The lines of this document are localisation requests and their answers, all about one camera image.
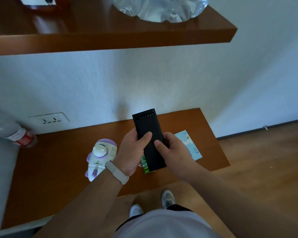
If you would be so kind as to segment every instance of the baseboard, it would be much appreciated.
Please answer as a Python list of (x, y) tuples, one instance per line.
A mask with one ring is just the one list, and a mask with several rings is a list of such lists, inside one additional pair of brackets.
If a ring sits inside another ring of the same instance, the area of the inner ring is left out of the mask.
[[(266, 127), (269, 129), (269, 128), (274, 128), (274, 127), (278, 127), (278, 126), (282, 126), (282, 125), (286, 125), (286, 124), (290, 124), (290, 123), (295, 123), (295, 122), (298, 122), (298, 119), (293, 120), (293, 121), (289, 121), (289, 122), (285, 122), (285, 123), (274, 124), (274, 125), (266, 126)], [(228, 138), (232, 138), (232, 137), (235, 137), (235, 136), (250, 134), (250, 133), (257, 132), (259, 130), (264, 130), (264, 129), (265, 129), (265, 127), (262, 127), (262, 128), (252, 129), (252, 130), (249, 130), (249, 131), (240, 132), (240, 133), (236, 133), (236, 134), (232, 134), (232, 135), (226, 135), (226, 136), (218, 137), (217, 140), (228, 139)]]

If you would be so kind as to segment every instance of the white toy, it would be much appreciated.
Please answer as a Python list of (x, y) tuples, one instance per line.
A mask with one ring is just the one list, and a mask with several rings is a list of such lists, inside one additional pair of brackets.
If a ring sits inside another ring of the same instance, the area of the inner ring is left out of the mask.
[(104, 169), (109, 160), (113, 160), (117, 153), (117, 144), (110, 139), (100, 139), (87, 156), (88, 170), (85, 176), (93, 181)]

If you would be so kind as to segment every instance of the pants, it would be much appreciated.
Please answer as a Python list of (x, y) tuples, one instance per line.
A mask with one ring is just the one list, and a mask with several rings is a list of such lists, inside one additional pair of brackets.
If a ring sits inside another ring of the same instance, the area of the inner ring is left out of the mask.
[[(167, 208), (167, 210), (174, 210), (174, 211), (191, 211), (191, 210), (189, 210), (189, 209), (187, 209), (187, 208), (185, 208), (185, 207), (183, 207), (183, 206), (181, 206), (181, 205), (177, 205), (177, 204), (170, 205), (170, 206)], [(126, 220), (124, 223), (122, 223), (122, 224), (117, 228), (116, 231), (118, 231), (119, 228), (122, 227), (124, 224), (126, 224), (128, 221), (133, 220), (133, 219), (136, 219), (137, 217), (142, 216), (142, 215), (144, 215), (144, 214), (136, 215), (136, 216), (132, 216), (132, 217), (130, 217), (128, 220)]]

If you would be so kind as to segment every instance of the hand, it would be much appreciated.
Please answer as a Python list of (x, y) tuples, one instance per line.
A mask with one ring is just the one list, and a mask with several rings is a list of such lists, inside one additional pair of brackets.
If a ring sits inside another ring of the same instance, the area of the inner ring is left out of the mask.
[(197, 163), (192, 159), (188, 149), (174, 134), (170, 132), (163, 133), (167, 148), (159, 140), (155, 140), (154, 145), (158, 152), (163, 156), (167, 167), (178, 178), (185, 180), (186, 176), (197, 167)]
[(129, 131), (120, 144), (119, 151), (112, 163), (126, 176), (135, 173), (144, 154), (144, 148), (150, 142), (151, 132), (147, 132), (138, 140), (136, 128)]

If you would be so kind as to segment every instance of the shoelace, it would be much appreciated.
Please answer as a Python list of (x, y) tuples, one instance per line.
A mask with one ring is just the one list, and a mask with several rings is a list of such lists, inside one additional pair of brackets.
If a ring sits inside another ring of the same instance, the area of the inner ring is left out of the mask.
[(166, 200), (166, 206), (167, 206), (167, 208), (168, 208), (170, 205), (172, 205), (172, 201), (171, 201), (171, 200)]

